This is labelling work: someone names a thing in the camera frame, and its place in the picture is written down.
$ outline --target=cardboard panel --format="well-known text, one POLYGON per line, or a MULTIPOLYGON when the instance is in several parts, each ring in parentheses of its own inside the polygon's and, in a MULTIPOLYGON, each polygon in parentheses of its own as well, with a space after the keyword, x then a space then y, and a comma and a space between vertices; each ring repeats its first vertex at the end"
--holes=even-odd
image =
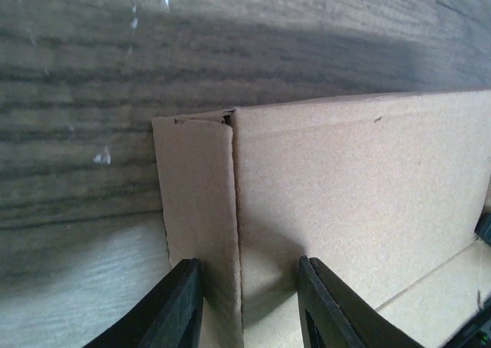
POLYGON ((278 281, 293 280, 301 253, 377 307, 473 241, 491 173, 487 96, 237 110, 246 346, 262 296, 276 296, 274 311, 294 290, 278 281))

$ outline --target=wood grain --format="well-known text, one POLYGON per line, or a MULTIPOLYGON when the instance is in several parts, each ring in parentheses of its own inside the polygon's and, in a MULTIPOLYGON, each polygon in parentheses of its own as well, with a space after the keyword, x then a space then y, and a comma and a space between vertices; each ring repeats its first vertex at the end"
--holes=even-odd
POLYGON ((80 346, 168 270, 152 117, 488 87, 490 26, 489 0, 1 0, 6 346, 80 346))

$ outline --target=cardboard box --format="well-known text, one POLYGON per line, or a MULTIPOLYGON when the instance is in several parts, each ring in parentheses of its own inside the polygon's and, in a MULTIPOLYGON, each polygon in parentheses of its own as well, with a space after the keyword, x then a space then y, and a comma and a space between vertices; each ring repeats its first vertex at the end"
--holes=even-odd
POLYGON ((153 133, 171 263, 203 261, 202 346, 302 346, 303 254, 429 348, 491 291, 473 234, 491 91, 235 108, 153 133))

